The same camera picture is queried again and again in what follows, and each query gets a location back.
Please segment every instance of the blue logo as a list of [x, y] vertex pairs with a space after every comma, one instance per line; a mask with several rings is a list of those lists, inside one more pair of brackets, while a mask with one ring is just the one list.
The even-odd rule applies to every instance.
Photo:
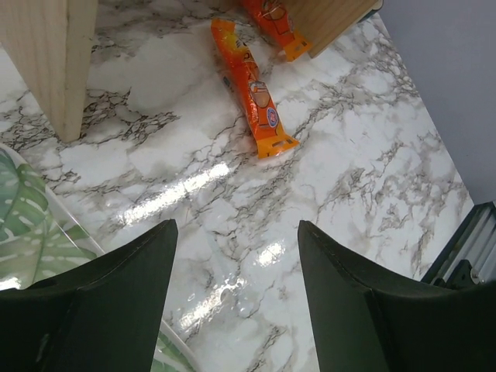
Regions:
[[279, 116], [277, 116], [276, 110], [271, 107], [267, 109], [267, 120], [271, 128], [274, 128], [279, 123]]

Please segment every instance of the leaf print tray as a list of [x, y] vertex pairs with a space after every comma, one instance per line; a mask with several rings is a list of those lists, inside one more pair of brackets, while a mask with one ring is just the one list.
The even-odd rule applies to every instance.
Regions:
[[[38, 173], [0, 143], [0, 291], [27, 288], [103, 254]], [[164, 320], [151, 372], [201, 372]]]

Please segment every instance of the marble surface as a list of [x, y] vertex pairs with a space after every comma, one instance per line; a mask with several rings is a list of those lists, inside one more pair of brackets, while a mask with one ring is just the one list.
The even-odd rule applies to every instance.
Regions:
[[100, 2], [82, 138], [53, 136], [0, 50], [0, 140], [106, 250], [177, 220], [164, 317], [205, 371], [317, 371], [299, 220], [419, 279], [473, 205], [382, 21], [288, 64], [244, 14], [227, 15], [301, 141], [259, 161], [218, 75], [217, 11]]

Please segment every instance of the candy wrapper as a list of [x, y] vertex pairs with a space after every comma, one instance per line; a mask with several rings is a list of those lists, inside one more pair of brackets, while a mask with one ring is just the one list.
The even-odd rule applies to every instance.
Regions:
[[286, 59], [295, 60], [312, 45], [293, 27], [288, 11], [279, 0], [241, 0], [257, 25], [284, 49]]
[[212, 35], [230, 72], [224, 83], [239, 94], [257, 142], [258, 157], [272, 157], [299, 142], [284, 132], [267, 86], [259, 80], [258, 66], [248, 46], [234, 33], [234, 25], [221, 19], [212, 21]]

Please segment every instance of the gray wall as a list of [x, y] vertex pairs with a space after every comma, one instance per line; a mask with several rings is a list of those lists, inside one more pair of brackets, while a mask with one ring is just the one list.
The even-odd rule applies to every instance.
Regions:
[[385, 0], [379, 14], [470, 196], [496, 200], [496, 0]]

